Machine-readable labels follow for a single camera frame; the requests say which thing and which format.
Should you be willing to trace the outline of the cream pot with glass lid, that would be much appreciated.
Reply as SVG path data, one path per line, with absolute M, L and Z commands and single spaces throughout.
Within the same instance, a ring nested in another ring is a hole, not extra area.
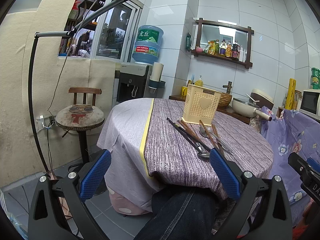
M 236 113 L 243 115 L 245 117 L 248 117 L 248 118 L 255 118 L 258 115 L 267 121 L 272 120 L 272 117 L 266 113 L 263 113 L 260 110 L 260 107 L 258 105 L 253 104 L 248 101 L 241 100 L 241 99 L 233 98 L 232 109 Z

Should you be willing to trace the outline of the green hanging packet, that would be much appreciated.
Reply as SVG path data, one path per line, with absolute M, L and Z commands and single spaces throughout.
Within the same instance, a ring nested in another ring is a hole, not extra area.
M 189 33 L 187 33 L 185 38 L 185 49 L 188 52 L 191 51 L 191 35 Z

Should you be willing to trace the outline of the wooden chair with cushion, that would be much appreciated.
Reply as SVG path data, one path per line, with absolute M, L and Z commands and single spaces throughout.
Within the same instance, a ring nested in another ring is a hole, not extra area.
M 86 132 L 100 127 L 105 121 L 103 111 L 95 105 L 99 88 L 71 87 L 69 93 L 74 94 L 73 104 L 59 111 L 55 117 L 57 126 L 65 131 L 76 131 L 79 137 L 82 162 L 89 162 Z

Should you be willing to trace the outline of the person's denim leg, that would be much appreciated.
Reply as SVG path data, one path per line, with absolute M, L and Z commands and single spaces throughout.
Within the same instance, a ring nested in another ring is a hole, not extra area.
M 135 239 L 213 239 L 219 199 L 209 189 L 163 189 L 151 204 L 153 217 Z

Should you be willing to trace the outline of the blue water jug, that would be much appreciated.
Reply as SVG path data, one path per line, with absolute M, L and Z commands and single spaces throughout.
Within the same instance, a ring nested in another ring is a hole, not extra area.
M 142 25 L 138 28 L 132 52 L 135 63 L 153 65 L 158 61 L 163 34 L 161 28 L 153 25 Z

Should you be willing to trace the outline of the wooden handled spoon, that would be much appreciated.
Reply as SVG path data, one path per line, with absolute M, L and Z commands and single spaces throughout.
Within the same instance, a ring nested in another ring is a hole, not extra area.
M 202 142 L 199 137 L 195 137 L 194 134 L 186 132 L 185 135 L 187 136 L 189 143 L 197 151 L 197 155 L 201 158 L 209 159 L 211 149 L 204 142 Z M 214 133 L 209 132 L 209 135 L 213 137 L 213 145 L 215 145 L 218 150 L 226 150 L 226 148 L 224 148 L 223 142 Z

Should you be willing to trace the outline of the brown rice cooker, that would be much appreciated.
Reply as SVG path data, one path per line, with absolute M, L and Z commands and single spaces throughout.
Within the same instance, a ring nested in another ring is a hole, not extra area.
M 252 89 L 250 97 L 260 108 L 265 106 L 268 109 L 272 110 L 274 106 L 273 98 L 257 88 Z

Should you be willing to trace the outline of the bronze faucet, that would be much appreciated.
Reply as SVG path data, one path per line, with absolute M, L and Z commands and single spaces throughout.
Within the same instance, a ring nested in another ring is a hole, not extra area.
M 222 87 L 226 89 L 227 94 L 230 94 L 232 89 L 232 81 L 229 81 L 227 85 L 223 85 Z

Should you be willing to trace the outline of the brown wooden chopstick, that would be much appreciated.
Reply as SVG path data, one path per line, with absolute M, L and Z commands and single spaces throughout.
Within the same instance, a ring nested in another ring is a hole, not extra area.
M 196 141 L 199 142 L 206 151 L 209 151 L 208 147 L 203 143 L 203 141 L 197 136 L 196 133 L 193 132 L 193 130 L 183 120 L 178 120 L 177 122 L 184 128 L 185 131 L 187 131 L 193 138 L 195 138 Z
M 217 151 L 218 151 L 219 153 L 221 153 L 222 150 L 223 150 L 222 146 L 221 146 L 220 144 L 217 144 L 217 143 L 213 140 L 213 138 L 212 138 L 212 137 L 210 136 L 210 134 L 208 133 L 208 130 L 206 129 L 207 126 L 202 122 L 202 120 L 200 120 L 199 122 L 200 122 L 200 125 L 204 127 L 206 133 L 208 134 L 209 140 L 210 140 L 210 142 L 212 143 L 212 145 L 217 149 Z M 213 129 L 213 132 L 219 137 L 219 135 L 218 135 L 218 133 L 217 133 L 217 130 L 216 130 L 216 127 L 214 126 L 213 123 L 211 124 L 211 127 L 212 127 L 212 129 Z

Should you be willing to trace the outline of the silver metal spoon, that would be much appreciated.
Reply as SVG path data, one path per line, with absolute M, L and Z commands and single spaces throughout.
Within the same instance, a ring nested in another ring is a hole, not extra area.
M 222 146 L 222 148 L 230 155 L 233 154 L 233 151 L 230 149 L 230 147 L 223 141 L 221 140 L 214 132 L 212 127 L 207 126 L 206 129 L 208 130 L 208 133 L 210 134 L 210 136 L 213 138 L 213 140 L 217 143 L 220 144 Z M 203 126 L 199 127 L 200 130 L 200 134 L 205 137 L 205 138 L 209 138 L 208 134 L 206 133 L 205 129 Z

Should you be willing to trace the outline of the white microwave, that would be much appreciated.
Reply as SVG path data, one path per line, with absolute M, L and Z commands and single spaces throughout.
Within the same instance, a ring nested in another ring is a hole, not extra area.
M 300 112 L 308 115 L 309 117 L 319 121 L 320 119 L 320 90 L 319 89 L 306 89 L 302 93 L 302 103 Z

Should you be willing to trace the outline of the dark wooden wall shelf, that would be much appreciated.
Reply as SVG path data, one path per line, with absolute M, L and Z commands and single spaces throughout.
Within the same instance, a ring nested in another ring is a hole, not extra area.
M 207 56 L 233 62 L 249 69 L 251 62 L 252 37 L 255 32 L 250 27 L 236 24 L 209 21 L 203 18 L 195 20 L 197 24 L 194 56 Z

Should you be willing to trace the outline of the sliding glass window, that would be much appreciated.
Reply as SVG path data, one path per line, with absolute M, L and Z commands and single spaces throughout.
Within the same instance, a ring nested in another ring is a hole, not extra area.
M 113 1 L 75 0 L 65 30 L 72 30 L 85 16 L 90 16 Z M 129 61 L 142 9 L 143 4 L 139 0 L 128 0 L 110 9 L 82 27 L 73 42 L 62 38 L 58 55 Z

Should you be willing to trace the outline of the grey water dispenser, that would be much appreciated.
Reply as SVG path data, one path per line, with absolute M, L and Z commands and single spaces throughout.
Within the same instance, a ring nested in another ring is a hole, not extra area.
M 152 67 L 148 64 L 122 63 L 120 66 L 117 102 L 149 98 L 149 79 Z

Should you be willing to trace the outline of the purple floral cloth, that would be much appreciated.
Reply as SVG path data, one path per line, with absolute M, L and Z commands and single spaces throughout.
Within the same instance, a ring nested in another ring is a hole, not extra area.
M 269 177 L 281 176 L 290 202 L 292 224 L 297 226 L 310 196 L 301 189 L 300 176 L 288 164 L 288 158 L 294 152 L 304 160 L 312 158 L 319 163 L 319 122 L 295 110 L 284 109 L 280 116 L 265 106 L 261 111 L 272 118 L 263 120 L 260 129 L 273 151 Z

